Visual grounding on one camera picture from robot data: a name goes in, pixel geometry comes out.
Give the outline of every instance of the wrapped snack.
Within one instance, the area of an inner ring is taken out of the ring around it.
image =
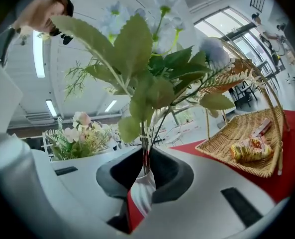
[[[257,137],[257,136],[263,136],[271,127],[271,121],[267,118],[265,118],[261,124],[260,127],[258,127],[254,132],[252,133],[252,137]]]
[[[273,150],[266,143],[264,137],[250,137],[234,143],[230,147],[230,152],[233,160],[237,163],[256,161],[273,154]]]

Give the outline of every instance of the ceiling light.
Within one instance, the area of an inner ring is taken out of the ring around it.
[[[57,113],[56,113],[56,110],[54,109],[52,101],[51,100],[46,100],[46,104],[47,104],[47,106],[49,108],[49,111],[50,111],[52,117],[56,117]]]
[[[40,33],[35,30],[32,34],[33,59],[37,77],[44,78],[45,74],[43,68],[43,42],[42,38],[38,36],[39,34]]]
[[[113,100],[113,101],[108,105],[108,107],[105,109],[104,112],[108,112],[108,111],[112,108],[112,106],[115,105],[116,102],[117,102],[116,100]]]

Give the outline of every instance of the vase holder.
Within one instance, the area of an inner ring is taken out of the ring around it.
[[[178,199],[194,180],[192,168],[185,162],[152,148],[150,168],[154,174],[156,191],[152,195],[152,205]],[[130,233],[127,194],[139,175],[143,164],[143,149],[124,154],[111,160],[97,170],[97,182],[104,192],[114,198],[124,200],[118,216],[107,223],[125,233]]]

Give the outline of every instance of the red tablecloth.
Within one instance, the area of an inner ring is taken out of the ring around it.
[[[266,179],[254,176],[230,166],[230,168],[266,191],[276,203],[290,196],[295,188],[295,111],[285,111],[285,113],[291,130],[290,132],[287,132],[285,128],[283,130],[283,169],[281,176],[277,175],[277,168],[275,169],[272,177]],[[173,147],[173,149],[215,160],[214,158],[195,150],[195,147],[203,141],[204,140]],[[135,227],[143,220],[143,216],[135,207],[130,198],[130,194],[128,194],[128,203],[131,225],[132,228],[135,229]]]

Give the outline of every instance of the window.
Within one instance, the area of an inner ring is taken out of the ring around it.
[[[226,14],[223,14],[222,12],[219,12],[205,19],[205,21],[213,25],[215,28],[217,28],[219,31],[221,31],[224,34],[228,34],[232,32],[233,30],[241,27],[241,25],[238,24],[235,20],[233,20]]]
[[[221,33],[219,33],[217,30],[215,30],[214,28],[212,28],[210,25],[208,25],[207,23],[203,21],[195,25],[195,27],[207,36],[222,37]]]
[[[237,20],[238,22],[240,22],[242,25],[246,25],[246,24],[249,24],[250,23],[250,21],[246,20],[245,18],[243,18],[239,14],[235,13],[231,9],[224,10],[223,12],[226,13],[226,14],[228,14],[228,15],[230,15],[231,17],[233,17],[235,20]]]
[[[221,38],[224,35],[250,23],[250,20],[238,14],[236,11],[226,8],[218,11],[214,15],[204,18],[201,22],[195,25],[197,29],[203,32],[208,37]],[[264,49],[263,44],[259,39],[260,33],[256,28],[250,29],[250,32],[239,36],[231,45],[235,45],[242,53],[252,59],[255,65],[259,65],[267,60],[271,69],[274,70],[274,65],[268,50]],[[234,55],[224,47],[230,57]]]

